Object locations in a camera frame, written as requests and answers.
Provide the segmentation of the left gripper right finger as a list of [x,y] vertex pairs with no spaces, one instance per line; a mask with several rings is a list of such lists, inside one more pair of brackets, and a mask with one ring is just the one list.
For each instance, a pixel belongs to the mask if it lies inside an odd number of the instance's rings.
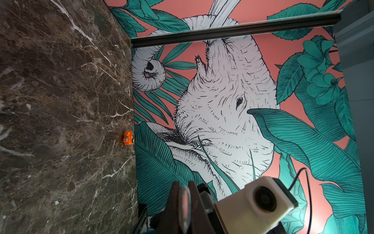
[[215,234],[194,181],[189,182],[189,189],[191,192],[191,225],[188,234]]

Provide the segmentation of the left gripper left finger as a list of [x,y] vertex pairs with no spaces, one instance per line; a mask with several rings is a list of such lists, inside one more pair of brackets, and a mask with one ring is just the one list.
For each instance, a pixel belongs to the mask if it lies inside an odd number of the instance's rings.
[[159,225],[157,227],[158,234],[179,234],[179,191],[180,184],[175,181],[172,184],[168,201],[161,215]]

